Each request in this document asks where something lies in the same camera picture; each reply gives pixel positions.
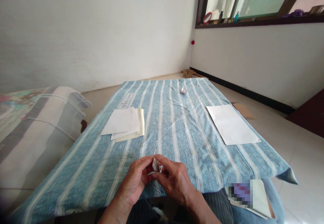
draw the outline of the window sill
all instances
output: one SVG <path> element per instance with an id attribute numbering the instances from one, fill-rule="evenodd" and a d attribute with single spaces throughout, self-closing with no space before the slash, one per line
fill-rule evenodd
<path id="1" fill-rule="evenodd" d="M 324 15 L 278 18 L 278 19 L 236 22 L 236 23 L 196 25 L 195 28 L 201 29 L 201 28 L 250 27 L 250 26 L 285 25 L 285 24 L 299 24 L 299 23 L 320 23 L 320 22 L 324 22 Z"/>

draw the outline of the person's right hand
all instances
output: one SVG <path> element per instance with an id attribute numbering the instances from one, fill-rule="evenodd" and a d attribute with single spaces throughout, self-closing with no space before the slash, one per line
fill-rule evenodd
<path id="1" fill-rule="evenodd" d="M 186 165 L 171 161 L 162 155 L 155 155 L 154 157 L 163 165 L 163 168 L 161 173 L 153 173 L 152 177 L 162 185 L 165 193 L 178 204 L 185 207 L 192 205 L 200 192 L 192 185 Z"/>

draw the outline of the bottle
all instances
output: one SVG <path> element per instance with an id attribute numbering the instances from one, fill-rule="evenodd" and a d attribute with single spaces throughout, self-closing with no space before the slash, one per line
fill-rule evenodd
<path id="1" fill-rule="evenodd" d="M 222 17 L 223 17 L 223 11 L 221 11 L 220 14 L 219 14 L 218 24 L 222 23 Z"/>
<path id="2" fill-rule="evenodd" d="M 237 14 L 235 15 L 234 22 L 237 22 L 238 19 L 239 19 L 239 12 L 237 12 Z"/>

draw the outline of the white wall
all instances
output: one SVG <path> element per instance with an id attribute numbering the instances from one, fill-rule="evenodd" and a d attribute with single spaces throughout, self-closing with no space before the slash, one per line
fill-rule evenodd
<path id="1" fill-rule="evenodd" d="M 0 93 L 180 72 L 195 0 L 0 0 Z"/>
<path id="2" fill-rule="evenodd" d="M 299 107 L 324 88 L 324 24 L 194 31 L 190 66 Z"/>

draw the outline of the stack of paper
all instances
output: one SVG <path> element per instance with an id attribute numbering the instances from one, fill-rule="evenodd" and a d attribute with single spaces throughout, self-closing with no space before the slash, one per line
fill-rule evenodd
<path id="1" fill-rule="evenodd" d="M 144 135 L 144 111 L 134 107 L 115 109 L 100 135 L 111 135 L 116 142 Z"/>

